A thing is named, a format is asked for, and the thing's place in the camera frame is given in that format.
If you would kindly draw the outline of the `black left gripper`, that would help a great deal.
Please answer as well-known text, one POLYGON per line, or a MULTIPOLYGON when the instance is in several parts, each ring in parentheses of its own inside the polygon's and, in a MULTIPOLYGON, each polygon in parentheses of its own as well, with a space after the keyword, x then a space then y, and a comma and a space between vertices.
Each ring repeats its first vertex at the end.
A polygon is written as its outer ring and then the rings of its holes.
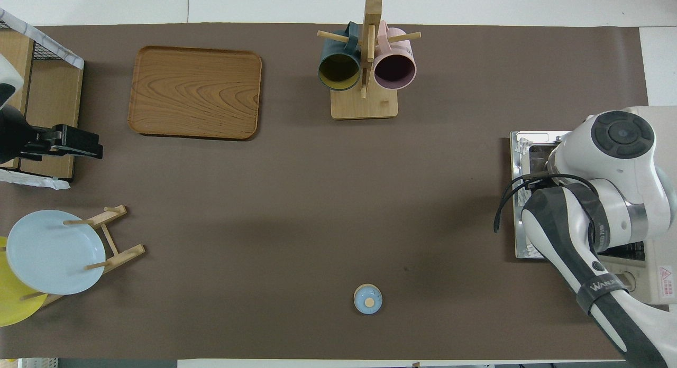
POLYGON ((13 106, 2 108, 1 163, 15 158, 41 161, 43 156, 103 159, 104 147, 98 134, 83 131, 66 124, 51 128, 30 125, 13 106))

